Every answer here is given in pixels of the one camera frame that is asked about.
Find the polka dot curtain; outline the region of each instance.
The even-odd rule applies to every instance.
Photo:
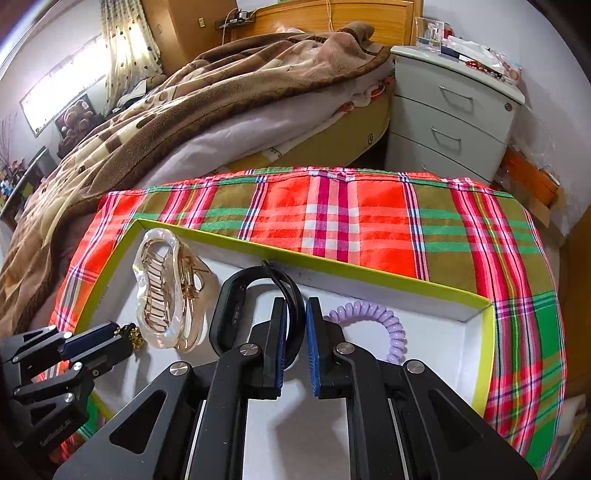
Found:
[[[100,0],[100,20],[111,67],[106,77],[104,114],[141,80],[162,73],[160,50],[139,0]]]

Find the bright window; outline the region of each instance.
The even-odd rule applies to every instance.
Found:
[[[21,100],[22,111],[37,136],[68,104],[106,75],[110,55],[98,36],[64,59]]]

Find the white drawer cabinet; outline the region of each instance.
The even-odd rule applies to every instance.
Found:
[[[490,184],[524,95],[451,57],[414,47],[393,47],[392,53],[396,83],[390,131],[396,136],[390,136],[387,168],[410,171],[419,166],[422,171],[427,155],[439,159],[438,176],[469,176]],[[419,155],[420,161],[403,160],[403,155]]]

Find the metal bolt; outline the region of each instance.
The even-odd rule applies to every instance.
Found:
[[[258,345],[254,343],[245,343],[240,347],[240,353],[244,356],[251,356],[258,353]]]
[[[422,374],[425,371],[425,365],[418,360],[411,360],[407,363],[407,370],[412,374]]]
[[[185,362],[175,362],[172,365],[170,365],[170,368],[168,370],[175,377],[179,377],[189,371],[189,366]]]
[[[336,351],[341,355],[349,355],[355,351],[355,345],[349,342],[341,342],[336,346]]]

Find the plaid tablecloth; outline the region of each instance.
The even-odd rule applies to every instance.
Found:
[[[110,253],[152,219],[478,293],[494,302],[485,419],[541,473],[566,383],[560,309],[538,233],[510,195],[469,179],[269,168],[112,192],[80,243],[51,322],[73,330]]]

